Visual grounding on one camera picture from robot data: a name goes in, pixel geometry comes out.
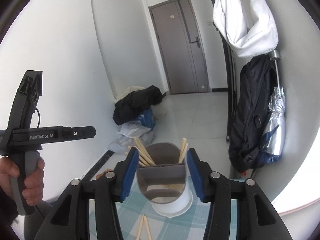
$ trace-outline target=white container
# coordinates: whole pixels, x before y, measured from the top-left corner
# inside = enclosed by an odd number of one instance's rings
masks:
[[[168,218],[182,215],[192,205],[193,196],[186,163],[178,163],[180,149],[172,143],[157,143],[147,146],[146,150],[157,165],[138,167],[141,193],[158,214]]]

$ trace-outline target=silver umbrella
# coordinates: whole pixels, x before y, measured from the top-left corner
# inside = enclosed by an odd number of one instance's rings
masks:
[[[285,138],[285,96],[279,82],[277,61],[280,59],[280,56],[278,51],[273,50],[270,52],[270,59],[274,60],[276,65],[278,87],[274,88],[274,93],[270,98],[269,121],[264,129],[260,143],[262,153],[260,161],[265,164],[278,161],[282,153]]]

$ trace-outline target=door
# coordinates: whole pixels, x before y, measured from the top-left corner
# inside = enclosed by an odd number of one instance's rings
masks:
[[[201,37],[189,0],[151,8],[171,94],[208,92]]]

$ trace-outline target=jacket sleeve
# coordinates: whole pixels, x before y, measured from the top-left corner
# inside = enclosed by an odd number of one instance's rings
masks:
[[[17,217],[16,203],[0,188],[0,238],[19,240],[11,228],[11,224]]]

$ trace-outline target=human hand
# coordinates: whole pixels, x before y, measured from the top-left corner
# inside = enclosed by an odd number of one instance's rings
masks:
[[[43,176],[44,160],[40,157],[38,168],[24,180],[26,189],[22,192],[23,197],[27,200],[29,206],[37,205],[43,197]],[[19,177],[20,171],[17,165],[8,157],[0,159],[0,187],[12,199],[10,176]]]

